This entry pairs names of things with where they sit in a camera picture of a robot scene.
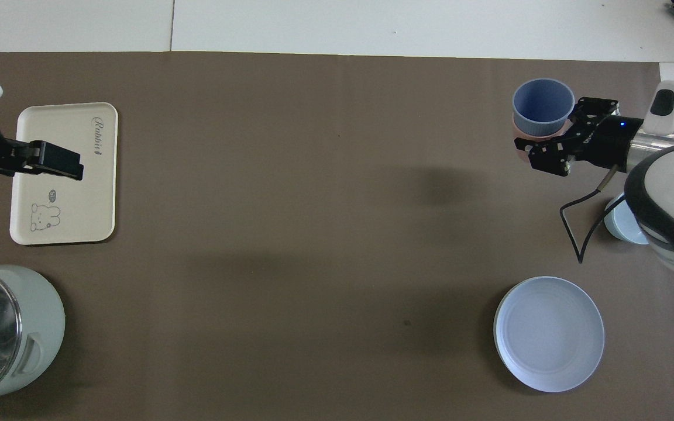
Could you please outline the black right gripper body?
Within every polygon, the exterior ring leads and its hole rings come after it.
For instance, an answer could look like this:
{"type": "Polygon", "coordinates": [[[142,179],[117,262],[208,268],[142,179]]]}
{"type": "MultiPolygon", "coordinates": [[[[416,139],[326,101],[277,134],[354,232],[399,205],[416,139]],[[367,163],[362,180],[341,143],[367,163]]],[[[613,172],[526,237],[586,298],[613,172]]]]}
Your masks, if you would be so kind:
{"type": "Polygon", "coordinates": [[[577,131],[573,157],[600,168],[626,172],[628,151],[634,136],[644,125],[642,118],[609,115],[596,125],[577,131]]]}

